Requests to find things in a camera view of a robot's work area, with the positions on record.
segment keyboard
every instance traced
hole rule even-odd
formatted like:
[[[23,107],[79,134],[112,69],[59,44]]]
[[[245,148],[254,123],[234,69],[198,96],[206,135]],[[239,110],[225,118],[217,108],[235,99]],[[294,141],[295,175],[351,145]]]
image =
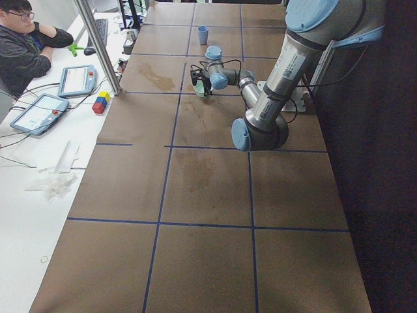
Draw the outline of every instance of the keyboard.
[[[103,40],[104,45],[107,44],[107,33],[109,29],[109,20],[107,18],[98,18],[94,20],[96,22],[96,26],[98,29],[98,33],[100,34],[101,39]],[[93,42],[89,37],[89,42],[87,43],[87,47],[92,47]]]

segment stain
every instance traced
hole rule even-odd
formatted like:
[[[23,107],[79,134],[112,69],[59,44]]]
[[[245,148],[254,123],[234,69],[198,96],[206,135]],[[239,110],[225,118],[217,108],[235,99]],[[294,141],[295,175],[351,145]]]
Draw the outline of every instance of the stain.
[[[139,66],[139,73],[144,75],[152,84],[163,90],[163,91],[173,91],[174,90],[174,83],[172,78],[169,77],[163,77],[160,75],[157,75],[150,64],[148,63],[141,63]]]
[[[195,192],[210,185],[214,173],[211,156],[196,154],[194,151],[178,153],[178,163],[184,177],[184,187]]]

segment person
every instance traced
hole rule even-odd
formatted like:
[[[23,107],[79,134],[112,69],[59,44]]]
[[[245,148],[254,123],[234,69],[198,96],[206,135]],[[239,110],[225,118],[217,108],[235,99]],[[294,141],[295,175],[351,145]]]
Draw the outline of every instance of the person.
[[[33,22],[28,0],[0,0],[0,80],[18,98],[31,80],[46,75],[54,48],[71,45],[72,35]]]

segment cup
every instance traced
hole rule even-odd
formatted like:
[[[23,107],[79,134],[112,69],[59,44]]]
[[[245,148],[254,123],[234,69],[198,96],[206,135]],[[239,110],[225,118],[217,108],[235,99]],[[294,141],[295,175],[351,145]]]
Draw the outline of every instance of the cup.
[[[209,38],[209,28],[207,26],[198,27],[198,40],[200,44],[207,44]]]

